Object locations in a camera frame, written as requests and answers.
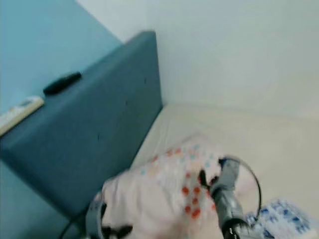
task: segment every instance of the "blue wall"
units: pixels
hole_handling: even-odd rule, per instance
[[[73,0],[1,0],[1,111],[120,41]],[[0,164],[0,238],[57,238],[67,219]]]

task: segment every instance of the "gray robotic arm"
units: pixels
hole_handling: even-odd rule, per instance
[[[224,157],[219,160],[221,173],[207,185],[205,172],[200,172],[202,186],[209,190],[215,202],[219,227],[225,239],[262,239],[245,221],[241,205],[234,195],[235,182],[238,178],[238,160]]]

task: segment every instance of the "white wall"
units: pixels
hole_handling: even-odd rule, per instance
[[[158,37],[165,103],[319,119],[317,0],[78,0],[122,41]]]

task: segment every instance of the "teal headboard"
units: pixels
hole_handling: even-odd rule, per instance
[[[143,32],[0,141],[2,159],[73,216],[129,168],[162,108],[156,35]]]

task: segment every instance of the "bed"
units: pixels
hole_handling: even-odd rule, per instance
[[[60,211],[83,210],[103,182],[201,132],[245,160],[264,201],[284,197],[319,220],[319,123],[169,104],[162,109],[156,35],[143,32],[1,139],[3,160]],[[252,204],[251,195],[244,201]],[[216,228],[198,238],[214,238]]]

